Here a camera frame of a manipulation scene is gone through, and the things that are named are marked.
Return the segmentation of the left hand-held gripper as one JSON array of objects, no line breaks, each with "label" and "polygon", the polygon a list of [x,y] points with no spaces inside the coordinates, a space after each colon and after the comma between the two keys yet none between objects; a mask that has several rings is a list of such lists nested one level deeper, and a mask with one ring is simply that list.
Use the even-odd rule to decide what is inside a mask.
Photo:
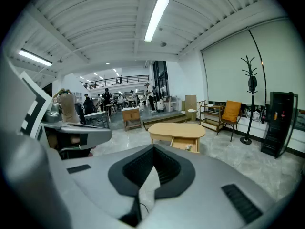
[{"label": "left hand-held gripper", "polygon": [[[51,110],[51,105],[54,102],[26,72],[20,74],[20,79],[28,86],[35,97],[22,123],[21,131],[25,135],[35,138],[45,113],[47,110]],[[111,137],[112,131],[108,128],[66,123],[59,130],[59,148],[76,150],[91,149],[108,142]]]}]

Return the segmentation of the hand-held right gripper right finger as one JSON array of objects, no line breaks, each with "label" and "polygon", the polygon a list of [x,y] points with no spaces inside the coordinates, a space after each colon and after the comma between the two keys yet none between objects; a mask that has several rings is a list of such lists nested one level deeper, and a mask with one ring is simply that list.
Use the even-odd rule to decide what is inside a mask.
[{"label": "hand-held right gripper right finger", "polygon": [[188,159],[195,179],[180,196],[158,199],[142,229],[240,229],[245,221],[222,190],[236,185],[262,212],[275,200],[258,184],[235,168],[213,157],[166,146],[165,149]]}]

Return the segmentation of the wooden drawer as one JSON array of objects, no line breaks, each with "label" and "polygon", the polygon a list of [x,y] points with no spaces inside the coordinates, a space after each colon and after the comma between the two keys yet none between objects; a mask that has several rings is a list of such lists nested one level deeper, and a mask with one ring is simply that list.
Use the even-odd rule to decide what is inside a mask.
[{"label": "wooden drawer", "polygon": [[189,152],[199,153],[199,139],[173,137],[170,144],[171,147],[182,150],[185,150],[187,145],[192,145],[192,149]]}]

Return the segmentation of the light wooden oval table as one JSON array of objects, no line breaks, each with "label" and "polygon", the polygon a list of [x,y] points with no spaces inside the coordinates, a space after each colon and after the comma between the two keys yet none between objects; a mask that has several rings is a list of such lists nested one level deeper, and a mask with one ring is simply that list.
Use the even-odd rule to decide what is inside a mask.
[{"label": "light wooden oval table", "polygon": [[188,123],[156,123],[149,127],[148,132],[151,144],[155,140],[167,141],[171,144],[173,137],[199,139],[200,144],[200,138],[206,134],[203,126]]}]

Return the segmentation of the person's left hand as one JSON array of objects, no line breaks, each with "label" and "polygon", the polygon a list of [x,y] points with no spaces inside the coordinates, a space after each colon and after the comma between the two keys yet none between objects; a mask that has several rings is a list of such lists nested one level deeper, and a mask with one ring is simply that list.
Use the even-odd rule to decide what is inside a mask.
[{"label": "person's left hand", "polygon": [[61,150],[79,146],[81,138],[79,135],[71,135],[65,133],[51,133],[47,136],[50,148]]}]

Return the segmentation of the white table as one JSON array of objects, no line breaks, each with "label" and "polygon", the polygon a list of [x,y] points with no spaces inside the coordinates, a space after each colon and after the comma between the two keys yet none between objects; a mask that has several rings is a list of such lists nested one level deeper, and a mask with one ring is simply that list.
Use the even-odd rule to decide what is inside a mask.
[{"label": "white table", "polygon": [[109,129],[109,121],[105,111],[87,114],[84,118],[87,125]]}]

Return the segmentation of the black balcony railing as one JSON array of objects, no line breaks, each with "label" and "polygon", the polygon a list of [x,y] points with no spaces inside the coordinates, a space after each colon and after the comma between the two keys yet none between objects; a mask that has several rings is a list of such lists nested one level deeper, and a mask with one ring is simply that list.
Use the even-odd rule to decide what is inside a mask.
[{"label": "black balcony railing", "polygon": [[119,76],[109,79],[101,79],[90,81],[84,80],[80,81],[81,85],[87,90],[97,89],[97,88],[106,88],[111,86],[121,86],[124,84],[137,84],[145,83],[150,80],[149,75],[133,75],[133,76]]}]

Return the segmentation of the dark metal chair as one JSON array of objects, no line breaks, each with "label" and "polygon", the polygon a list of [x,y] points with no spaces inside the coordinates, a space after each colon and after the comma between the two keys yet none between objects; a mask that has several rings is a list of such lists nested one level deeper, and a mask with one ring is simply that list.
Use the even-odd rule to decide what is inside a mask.
[{"label": "dark metal chair", "polygon": [[234,129],[236,128],[236,131],[238,130],[237,125],[238,125],[238,123],[239,123],[239,120],[240,120],[241,117],[242,117],[242,110],[240,110],[239,116],[238,116],[237,121],[236,121],[235,123],[234,123],[234,122],[229,122],[229,121],[223,120],[223,119],[222,119],[222,114],[223,114],[223,113],[224,113],[224,109],[222,109],[221,112],[220,112],[220,122],[219,122],[219,124],[224,125],[224,127],[226,127],[226,125],[229,125],[229,126],[231,127],[231,129],[232,129],[232,134],[231,134],[231,139],[230,139],[230,141],[232,141]]}]

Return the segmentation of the wooden shelf rack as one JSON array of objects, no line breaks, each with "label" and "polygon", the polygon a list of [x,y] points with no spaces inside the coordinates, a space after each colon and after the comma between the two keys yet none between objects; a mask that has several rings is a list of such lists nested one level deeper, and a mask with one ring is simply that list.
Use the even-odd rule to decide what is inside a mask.
[{"label": "wooden shelf rack", "polygon": [[221,112],[224,106],[209,104],[205,100],[198,104],[200,125],[218,133],[224,126],[221,122]]}]

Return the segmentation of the white round stool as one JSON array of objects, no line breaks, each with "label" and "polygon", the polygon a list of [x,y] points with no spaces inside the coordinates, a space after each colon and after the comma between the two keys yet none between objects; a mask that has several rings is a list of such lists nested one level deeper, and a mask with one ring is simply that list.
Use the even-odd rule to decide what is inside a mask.
[{"label": "white round stool", "polygon": [[191,121],[196,121],[196,118],[197,118],[197,113],[199,112],[200,110],[197,109],[188,109],[187,110],[187,113],[191,115]]}]

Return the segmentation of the orange cushion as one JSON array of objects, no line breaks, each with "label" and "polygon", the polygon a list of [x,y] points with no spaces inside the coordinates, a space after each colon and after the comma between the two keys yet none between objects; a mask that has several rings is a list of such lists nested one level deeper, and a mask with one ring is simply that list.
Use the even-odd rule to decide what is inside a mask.
[{"label": "orange cushion", "polygon": [[222,119],[229,122],[236,122],[241,110],[241,102],[227,101]]}]

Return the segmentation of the white bag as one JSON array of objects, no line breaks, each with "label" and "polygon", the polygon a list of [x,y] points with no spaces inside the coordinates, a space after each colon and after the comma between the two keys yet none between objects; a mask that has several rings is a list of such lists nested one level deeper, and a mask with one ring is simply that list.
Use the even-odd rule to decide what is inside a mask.
[{"label": "white bag", "polygon": [[249,110],[246,113],[247,118],[251,118],[253,121],[260,122],[261,121],[261,113],[258,110]]}]

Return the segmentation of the long ceiling light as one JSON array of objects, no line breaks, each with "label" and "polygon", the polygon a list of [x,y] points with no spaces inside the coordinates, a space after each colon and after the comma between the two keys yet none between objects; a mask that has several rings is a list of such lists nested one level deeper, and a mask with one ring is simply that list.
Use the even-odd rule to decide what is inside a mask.
[{"label": "long ceiling light", "polygon": [[152,41],[155,31],[158,27],[158,24],[167,8],[169,2],[170,2],[169,0],[157,0],[156,1],[148,27],[147,27],[147,31],[146,31],[146,34],[144,37],[145,42]]},{"label": "long ceiling light", "polygon": [[33,60],[33,61],[36,61],[38,63],[41,63],[41,64],[43,64],[45,66],[48,66],[48,67],[52,66],[52,62],[51,61],[48,61],[48,60],[46,60],[46,59],[44,59],[44,58],[42,58],[42,57],[40,57],[40,56],[38,56],[38,55],[28,51],[26,49],[23,49],[23,48],[20,49],[19,50],[19,55],[24,56],[24,57],[26,57],[28,59]]}]

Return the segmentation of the black glass-door cabinet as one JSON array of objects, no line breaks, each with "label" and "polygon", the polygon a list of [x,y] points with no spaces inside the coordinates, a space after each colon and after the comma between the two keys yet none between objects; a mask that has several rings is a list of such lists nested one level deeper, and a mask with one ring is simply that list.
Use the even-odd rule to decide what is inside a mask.
[{"label": "black glass-door cabinet", "polygon": [[287,149],[297,120],[298,95],[270,92],[268,129],[261,152],[279,158]]}]

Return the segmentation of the dark bag on coat rack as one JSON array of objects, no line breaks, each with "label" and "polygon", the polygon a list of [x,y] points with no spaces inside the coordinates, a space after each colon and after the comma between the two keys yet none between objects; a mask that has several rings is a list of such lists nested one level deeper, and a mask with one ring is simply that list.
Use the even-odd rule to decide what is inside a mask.
[{"label": "dark bag on coat rack", "polygon": [[248,92],[249,93],[256,93],[256,87],[257,87],[257,79],[255,76],[250,76],[248,80]]}]

